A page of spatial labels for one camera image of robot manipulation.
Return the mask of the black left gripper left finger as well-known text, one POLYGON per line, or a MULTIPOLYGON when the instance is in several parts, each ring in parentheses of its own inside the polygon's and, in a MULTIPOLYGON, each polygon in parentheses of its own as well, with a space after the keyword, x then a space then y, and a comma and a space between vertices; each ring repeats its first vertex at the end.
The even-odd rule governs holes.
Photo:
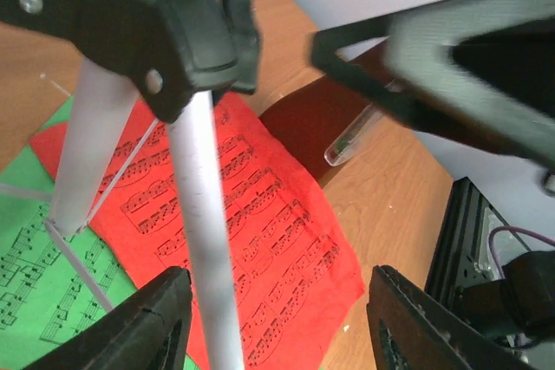
POLYGON ((182 369, 192 321, 192 282, 172 266, 90 328, 28 369, 182 369))

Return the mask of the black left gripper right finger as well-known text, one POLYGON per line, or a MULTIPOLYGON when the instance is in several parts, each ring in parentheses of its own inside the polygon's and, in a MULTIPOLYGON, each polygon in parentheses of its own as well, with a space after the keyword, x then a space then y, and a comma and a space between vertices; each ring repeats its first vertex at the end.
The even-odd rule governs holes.
POLYGON ((391 266, 375 266, 367 316, 378 369, 527 369, 391 266))

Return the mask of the clear plastic metronome cover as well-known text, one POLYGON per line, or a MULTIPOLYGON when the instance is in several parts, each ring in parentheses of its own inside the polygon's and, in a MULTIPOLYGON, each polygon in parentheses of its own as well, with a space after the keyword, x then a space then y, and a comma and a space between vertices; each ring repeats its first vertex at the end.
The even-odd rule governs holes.
POLYGON ((338 167, 353 159, 383 116, 375 104, 369 103, 327 147, 323 154, 327 164, 338 167))

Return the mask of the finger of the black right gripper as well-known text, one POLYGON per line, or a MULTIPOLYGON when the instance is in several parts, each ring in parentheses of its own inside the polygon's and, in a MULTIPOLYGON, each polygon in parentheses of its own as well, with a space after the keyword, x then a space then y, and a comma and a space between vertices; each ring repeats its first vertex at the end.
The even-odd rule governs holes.
POLYGON ((554 167, 554 0, 442 0, 318 31, 311 64, 416 131, 554 167))

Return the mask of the red sheet music page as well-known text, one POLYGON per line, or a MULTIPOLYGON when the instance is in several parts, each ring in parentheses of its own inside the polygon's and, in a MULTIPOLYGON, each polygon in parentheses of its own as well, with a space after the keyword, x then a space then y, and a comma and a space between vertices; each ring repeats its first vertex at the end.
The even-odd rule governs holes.
POLYGON ((316 369, 363 293, 323 190, 236 95, 214 110, 245 365, 316 369))

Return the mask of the brown wooden metronome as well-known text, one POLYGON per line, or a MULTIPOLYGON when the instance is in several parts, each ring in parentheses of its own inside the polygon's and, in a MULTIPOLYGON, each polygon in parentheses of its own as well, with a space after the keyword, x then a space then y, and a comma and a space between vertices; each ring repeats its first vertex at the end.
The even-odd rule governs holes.
POLYGON ((327 75, 286 95, 260 116, 266 129, 321 186, 341 170, 324 152, 369 101, 327 75))

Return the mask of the green sheet music page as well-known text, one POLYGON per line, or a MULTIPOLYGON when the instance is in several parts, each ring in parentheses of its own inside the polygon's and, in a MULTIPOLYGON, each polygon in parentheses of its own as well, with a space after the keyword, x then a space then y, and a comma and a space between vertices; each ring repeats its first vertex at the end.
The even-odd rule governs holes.
MULTIPOLYGON (((68 240, 113 303, 189 264, 166 129, 138 103, 101 182, 102 206, 68 240)), ((20 369, 104 311, 44 229, 45 202, 1 198, 1 365, 20 369)))

